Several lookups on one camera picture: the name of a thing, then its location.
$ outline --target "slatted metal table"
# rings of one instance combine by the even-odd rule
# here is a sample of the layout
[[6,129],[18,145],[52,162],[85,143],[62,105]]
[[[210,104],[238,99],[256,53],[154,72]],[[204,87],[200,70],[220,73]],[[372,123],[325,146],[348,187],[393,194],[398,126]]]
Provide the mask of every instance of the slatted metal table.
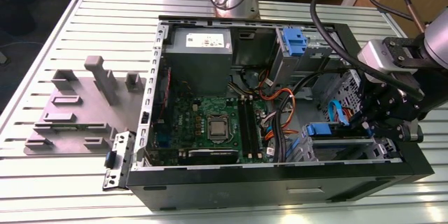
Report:
[[[388,15],[370,8],[320,6],[325,22],[346,23],[358,44],[402,36]],[[158,15],[213,16],[208,0],[72,0],[0,117],[0,221],[92,219],[122,223],[433,223],[448,221],[448,106],[433,110],[420,144],[434,175],[397,185],[356,201],[150,212],[130,191],[101,191],[102,156],[29,157],[24,141],[38,120],[54,70],[77,76],[88,55],[101,55],[116,77],[149,69]],[[306,4],[260,2],[262,19],[310,21]]]

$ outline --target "blue clip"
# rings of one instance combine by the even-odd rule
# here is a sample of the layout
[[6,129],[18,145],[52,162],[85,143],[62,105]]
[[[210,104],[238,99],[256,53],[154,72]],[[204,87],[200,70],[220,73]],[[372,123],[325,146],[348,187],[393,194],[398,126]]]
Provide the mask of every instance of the blue clip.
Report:
[[338,119],[341,120],[341,123],[342,123],[345,126],[349,126],[349,123],[348,123],[346,118],[345,118],[345,116],[344,116],[342,106],[341,106],[341,104],[340,104],[340,102],[338,102],[337,100],[330,100],[329,103],[328,103],[328,117],[329,117],[329,120],[330,120],[332,122],[334,121],[334,117],[333,117],[333,114],[334,114],[333,106],[336,107],[336,112],[337,112]]
[[286,157],[290,155],[292,151],[294,150],[294,148],[297,147],[300,143],[300,138],[296,139],[296,141],[292,143],[292,145],[289,146],[289,149],[286,151]]
[[282,39],[285,40],[289,56],[302,56],[306,50],[306,37],[302,36],[297,28],[282,29]]

